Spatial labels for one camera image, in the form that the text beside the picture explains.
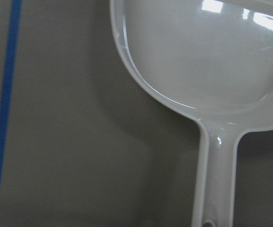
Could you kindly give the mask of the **beige plastic dustpan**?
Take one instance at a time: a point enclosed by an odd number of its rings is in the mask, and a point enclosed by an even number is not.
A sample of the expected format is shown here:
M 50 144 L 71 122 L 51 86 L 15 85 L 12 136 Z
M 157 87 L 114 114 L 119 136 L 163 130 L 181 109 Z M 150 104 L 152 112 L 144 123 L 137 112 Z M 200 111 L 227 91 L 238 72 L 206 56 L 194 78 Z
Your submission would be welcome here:
M 112 0 L 135 81 L 199 126 L 192 226 L 233 225 L 237 148 L 273 130 L 273 0 Z

